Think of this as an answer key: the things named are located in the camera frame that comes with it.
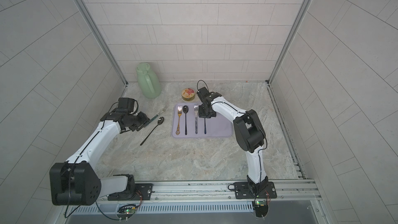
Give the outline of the silver fork patterned handle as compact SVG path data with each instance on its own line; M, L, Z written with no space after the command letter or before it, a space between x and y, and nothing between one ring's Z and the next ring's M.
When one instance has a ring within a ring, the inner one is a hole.
M195 114L195 134L198 134L199 106L197 104L194 105L194 114Z

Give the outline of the black spoon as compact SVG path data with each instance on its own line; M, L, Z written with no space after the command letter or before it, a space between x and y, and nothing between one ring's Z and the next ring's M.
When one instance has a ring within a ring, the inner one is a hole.
M188 130L187 130L187 113L188 113L188 111L189 111L188 106L187 106L187 105L184 105L183 108L182 108L182 111L183 111L184 116L185 116L185 129L184 129L184 134L185 134L185 135L188 135Z
M146 138L140 143L140 146L142 146L142 145L147 141L147 139L150 137L150 135L152 134L152 132L153 132L159 125L161 125L163 122L164 122L164 117L160 117L160 118L158 119L158 121L157 121L157 125L151 130L151 132L146 136Z

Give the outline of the iridescent spoon blue handle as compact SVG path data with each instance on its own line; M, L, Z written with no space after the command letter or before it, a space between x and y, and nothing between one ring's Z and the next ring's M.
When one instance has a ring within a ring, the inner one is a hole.
M207 134L206 118L204 118L204 134Z

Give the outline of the gold ornate fork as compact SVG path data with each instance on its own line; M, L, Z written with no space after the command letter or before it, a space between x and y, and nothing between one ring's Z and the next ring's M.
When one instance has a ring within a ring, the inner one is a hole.
M177 116L178 116L178 122L177 122L177 128L176 128L176 135L180 134L180 117L182 115L182 106L177 106Z

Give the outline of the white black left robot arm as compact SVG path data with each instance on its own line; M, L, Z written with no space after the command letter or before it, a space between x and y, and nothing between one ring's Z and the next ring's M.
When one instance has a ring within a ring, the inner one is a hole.
M127 131L138 131L149 118L138 109L135 99L121 97L117 107L107 112L86 142L65 162L55 163L49 171L54 205L92 205L99 198L110 201L148 200L136 186L134 176L120 174L99 178L97 162L111 141Z

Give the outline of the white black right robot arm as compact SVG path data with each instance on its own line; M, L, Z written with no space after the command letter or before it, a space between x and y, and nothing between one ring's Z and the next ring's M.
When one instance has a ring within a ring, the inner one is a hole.
M267 148L265 130L254 110L241 109L217 92L210 92L203 87L198 90L202 104L199 106L199 117L209 119L221 114L232 122L236 141L245 151L248 163L248 181L258 185L267 181L263 165L263 151Z

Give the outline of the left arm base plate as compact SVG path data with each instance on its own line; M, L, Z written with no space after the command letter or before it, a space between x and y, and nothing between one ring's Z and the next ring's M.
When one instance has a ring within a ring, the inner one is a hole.
M108 201L138 201L150 200L153 184L128 184L126 190L110 194Z

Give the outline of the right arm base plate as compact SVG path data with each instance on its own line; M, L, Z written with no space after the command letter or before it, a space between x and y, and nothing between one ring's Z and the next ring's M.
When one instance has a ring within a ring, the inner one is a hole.
M234 182L232 191L236 199L276 199L277 192L272 181L264 181L259 185L249 182Z

